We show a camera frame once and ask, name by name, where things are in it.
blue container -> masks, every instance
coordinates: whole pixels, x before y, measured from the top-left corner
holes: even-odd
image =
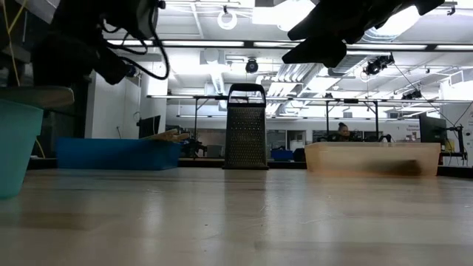
[[[156,140],[61,137],[58,168],[155,171],[177,167],[180,144]]]
[[[0,100],[0,198],[20,192],[42,121],[43,110]]]
[[[271,158],[276,161],[290,161],[293,159],[293,152],[283,150],[271,151]]]

ceiling camera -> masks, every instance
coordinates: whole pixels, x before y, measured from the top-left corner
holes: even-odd
[[[378,56],[374,60],[368,62],[368,66],[363,69],[366,75],[377,75],[379,72],[385,70],[387,66],[394,64],[394,57],[390,56]]]
[[[248,59],[248,62],[246,64],[246,72],[253,74],[258,71],[258,63],[256,62],[256,59],[250,58]]]

ceiling beam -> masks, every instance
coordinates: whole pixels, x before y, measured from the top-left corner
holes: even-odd
[[[190,3],[192,15],[194,15],[195,24],[197,25],[197,29],[199,30],[199,35],[201,39],[204,39],[204,32],[202,30],[202,25],[200,24],[199,15],[197,14],[197,9],[195,8],[195,3]]]

wooden table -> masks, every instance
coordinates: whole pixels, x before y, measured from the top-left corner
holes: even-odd
[[[472,265],[473,182],[303,170],[30,171],[1,265]]]

wall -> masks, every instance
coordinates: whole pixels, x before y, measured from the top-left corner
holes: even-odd
[[[85,137],[120,138],[121,134],[122,138],[138,138],[134,113],[140,110],[140,96],[140,87],[127,79],[110,85],[99,74],[92,74]]]
[[[164,66],[162,63],[140,63],[147,70],[152,71],[154,74],[163,75]],[[166,130],[166,99],[152,99],[148,98],[148,95],[167,95],[168,93],[168,80],[160,81],[155,78],[151,78],[147,74],[143,73],[141,81],[141,100],[140,100],[140,116],[143,119],[160,115],[160,127],[158,133]]]

